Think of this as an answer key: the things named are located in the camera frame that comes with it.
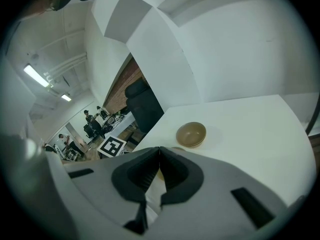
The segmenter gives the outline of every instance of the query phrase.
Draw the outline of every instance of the ceiling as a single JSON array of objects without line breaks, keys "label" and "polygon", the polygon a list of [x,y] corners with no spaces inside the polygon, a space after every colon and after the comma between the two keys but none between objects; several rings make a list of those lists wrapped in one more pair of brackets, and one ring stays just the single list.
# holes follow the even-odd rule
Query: ceiling
[{"label": "ceiling", "polygon": [[[36,96],[30,111],[33,122],[48,117],[67,101],[89,89],[84,45],[87,11],[91,1],[73,3],[59,11],[47,11],[18,23],[7,49],[12,67]],[[24,72],[27,64],[47,82],[47,88]]]}]

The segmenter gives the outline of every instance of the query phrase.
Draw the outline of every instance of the ceiling light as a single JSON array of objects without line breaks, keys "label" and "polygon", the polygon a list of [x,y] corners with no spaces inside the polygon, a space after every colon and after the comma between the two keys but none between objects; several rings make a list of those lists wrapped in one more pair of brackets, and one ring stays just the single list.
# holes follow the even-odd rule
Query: ceiling light
[{"label": "ceiling light", "polygon": [[65,100],[68,101],[68,102],[71,101],[71,99],[70,99],[67,95],[65,95],[65,94],[62,95],[61,98],[62,98],[62,99],[65,99]]},{"label": "ceiling light", "polygon": [[31,65],[27,65],[23,71],[26,72],[34,80],[36,80],[43,87],[47,87],[49,85],[49,83],[46,80],[44,80]]}]

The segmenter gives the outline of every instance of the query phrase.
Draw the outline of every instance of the tan bowl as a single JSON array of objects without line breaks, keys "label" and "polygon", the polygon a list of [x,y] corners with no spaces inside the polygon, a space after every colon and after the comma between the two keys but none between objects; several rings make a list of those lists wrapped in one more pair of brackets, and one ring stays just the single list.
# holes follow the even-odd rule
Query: tan bowl
[{"label": "tan bowl", "polygon": [[176,140],[185,147],[195,146],[201,143],[207,134],[206,127],[199,122],[188,122],[176,132]]},{"label": "tan bowl", "polygon": [[185,151],[182,147],[178,147],[178,146],[173,146],[172,149]]}]

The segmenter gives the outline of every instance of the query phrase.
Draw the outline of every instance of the chair backrest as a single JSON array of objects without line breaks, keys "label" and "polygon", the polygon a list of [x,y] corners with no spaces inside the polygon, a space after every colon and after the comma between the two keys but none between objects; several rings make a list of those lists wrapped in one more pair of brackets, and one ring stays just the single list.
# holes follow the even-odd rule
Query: chair backrest
[{"label": "chair backrest", "polygon": [[140,130],[148,133],[164,114],[155,94],[142,78],[125,90],[126,105],[132,112]]},{"label": "chair backrest", "polygon": [[86,134],[88,135],[89,138],[94,136],[94,131],[92,130],[92,128],[89,125],[85,125],[83,127],[83,130],[86,132]]}]

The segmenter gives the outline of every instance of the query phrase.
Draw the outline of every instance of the table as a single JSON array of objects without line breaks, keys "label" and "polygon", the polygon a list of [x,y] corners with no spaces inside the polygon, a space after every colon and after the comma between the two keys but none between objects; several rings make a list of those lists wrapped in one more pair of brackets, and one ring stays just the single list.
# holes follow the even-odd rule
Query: table
[{"label": "table", "polygon": [[[188,122],[206,127],[199,147],[187,148],[176,140],[177,130]],[[307,195],[316,179],[309,139],[279,95],[171,107],[134,151],[155,146],[181,147],[233,164],[288,206]]]},{"label": "table", "polygon": [[114,137],[118,137],[129,125],[131,125],[135,121],[135,117],[132,112],[129,112],[124,116],[122,121],[110,132],[106,133],[104,136],[107,139],[110,135]]}]

